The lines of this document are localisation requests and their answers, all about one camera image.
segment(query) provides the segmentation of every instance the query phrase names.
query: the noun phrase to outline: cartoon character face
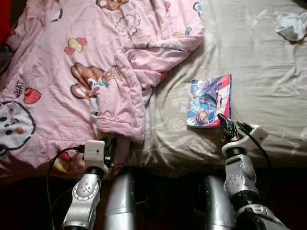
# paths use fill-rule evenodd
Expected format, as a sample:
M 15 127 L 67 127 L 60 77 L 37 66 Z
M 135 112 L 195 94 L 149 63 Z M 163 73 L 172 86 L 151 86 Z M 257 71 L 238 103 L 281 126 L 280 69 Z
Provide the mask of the cartoon character face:
M 197 116 L 195 116 L 195 120 L 196 120 L 196 123 L 198 125 L 204 125 L 204 124 L 208 123 L 209 115 L 206 112 L 206 110 L 202 108 L 200 110 L 199 114 Z
M 78 99 L 90 99 L 91 88 L 103 76 L 104 71 L 95 66 L 86 67 L 76 62 L 71 67 L 71 73 L 78 83 L 71 86 L 71 93 Z
M 96 0 L 96 5 L 102 8 L 107 8 L 111 11 L 117 10 L 122 4 L 129 0 Z
M 35 132 L 30 112 L 19 102 L 0 104 L 0 156 L 21 148 Z

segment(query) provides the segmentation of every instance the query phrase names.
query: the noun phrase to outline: pink blanket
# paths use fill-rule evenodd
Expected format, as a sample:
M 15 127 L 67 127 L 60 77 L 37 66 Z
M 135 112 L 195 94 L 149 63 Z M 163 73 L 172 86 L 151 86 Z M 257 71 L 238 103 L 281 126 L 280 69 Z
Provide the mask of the pink blanket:
M 28 0 L 6 44 L 16 51 L 0 77 L 0 180 L 46 175 L 59 150 L 117 138 L 115 164 L 142 143 L 142 90 L 202 42 L 192 0 Z M 69 151 L 54 173 L 75 177 Z

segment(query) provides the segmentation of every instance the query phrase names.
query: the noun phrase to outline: white cloth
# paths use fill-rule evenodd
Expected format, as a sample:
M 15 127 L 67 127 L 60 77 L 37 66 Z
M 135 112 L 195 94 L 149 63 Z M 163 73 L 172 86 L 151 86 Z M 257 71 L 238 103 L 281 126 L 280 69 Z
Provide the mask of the white cloth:
M 150 96 L 152 95 L 152 93 L 153 93 L 153 89 L 152 88 L 149 88 L 149 89 L 146 89 L 146 90 L 142 91 L 142 96 L 143 96 L 144 104 L 147 104 L 147 102 L 149 101 Z
M 307 12 L 300 16 L 292 13 L 281 13 L 279 22 L 280 26 L 276 27 L 276 32 L 288 41 L 300 41 L 307 34 Z

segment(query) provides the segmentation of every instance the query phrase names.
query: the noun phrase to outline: metal cylinder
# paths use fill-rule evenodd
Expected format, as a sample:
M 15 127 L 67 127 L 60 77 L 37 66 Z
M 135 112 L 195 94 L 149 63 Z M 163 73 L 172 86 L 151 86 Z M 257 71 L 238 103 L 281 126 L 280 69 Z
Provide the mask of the metal cylinder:
M 231 230 L 236 226 L 235 212 L 219 177 L 205 177 L 207 207 L 206 230 Z
M 136 230 L 135 181 L 123 169 L 113 182 L 104 218 L 104 230 Z

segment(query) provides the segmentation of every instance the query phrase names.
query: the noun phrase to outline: gray bedsheet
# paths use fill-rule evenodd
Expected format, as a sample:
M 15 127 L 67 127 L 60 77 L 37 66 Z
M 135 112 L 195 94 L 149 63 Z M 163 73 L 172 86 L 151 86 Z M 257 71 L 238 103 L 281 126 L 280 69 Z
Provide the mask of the gray bedsheet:
M 206 40 L 169 72 L 147 104 L 145 142 L 133 145 L 127 164 L 177 177 L 221 168 L 220 129 L 186 127 L 192 79 L 231 73 L 232 119 L 259 124 L 273 167 L 307 166 L 307 38 L 291 44 L 275 32 L 281 12 L 301 14 L 292 0 L 204 0 Z M 266 167 L 257 150 L 256 167 Z

